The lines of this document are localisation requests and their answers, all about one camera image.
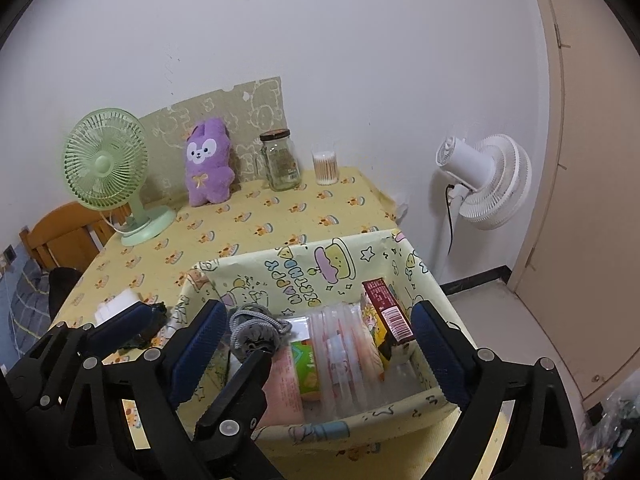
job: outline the door hinge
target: door hinge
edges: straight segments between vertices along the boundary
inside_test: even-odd
[[[554,23],[554,30],[556,32],[556,43],[558,44],[558,48],[571,48],[571,45],[565,45],[562,40],[560,40],[560,27],[558,27],[557,23]]]
[[[533,265],[531,265],[531,259],[533,257],[533,251],[535,250],[536,250],[536,246],[533,246],[531,248],[531,252],[529,253],[529,257],[527,258],[527,263],[524,264],[525,267],[531,267],[533,270],[536,270],[536,268]]]

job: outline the glass jar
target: glass jar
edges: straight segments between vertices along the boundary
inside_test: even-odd
[[[289,130],[272,130],[260,135],[269,186],[274,191],[292,189],[300,184],[300,168],[296,160]]]

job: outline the blue gripper pad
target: blue gripper pad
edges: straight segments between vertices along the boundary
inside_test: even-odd
[[[417,303],[412,308],[411,325],[418,346],[427,359],[445,398],[464,411],[472,397],[468,389],[468,378],[473,372],[474,365],[473,361],[469,360],[471,354],[466,355],[467,352],[473,351],[471,343],[460,330],[447,326],[429,301]],[[464,341],[453,341],[458,344],[452,345],[450,340],[452,336],[462,337]]]
[[[177,336],[181,332],[184,331],[186,336],[193,332],[190,340],[186,342],[184,350],[172,363],[170,370],[171,386],[168,400],[173,409],[176,409],[180,403],[191,399],[200,378],[211,361],[213,352],[218,348],[223,334],[228,329],[225,305],[221,301],[215,301],[215,306],[212,308],[210,303],[212,300],[207,301],[187,328],[178,330],[167,343],[167,347],[172,342],[179,344],[180,338]]]
[[[90,330],[82,354],[102,360],[137,336],[153,320],[153,309],[139,301]]]

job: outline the green desk fan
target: green desk fan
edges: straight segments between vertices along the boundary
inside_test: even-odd
[[[129,203],[126,229],[113,227],[125,246],[158,236],[175,219],[167,206],[145,209],[140,202],[148,167],[144,137],[145,129],[133,115],[104,108],[82,118],[65,143],[65,182],[78,202],[98,211]]]

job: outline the purple plush toy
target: purple plush toy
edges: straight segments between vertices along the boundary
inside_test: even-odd
[[[198,124],[187,139],[186,184],[189,204],[218,204],[229,199],[229,186],[236,177],[229,167],[231,141],[222,119]]]

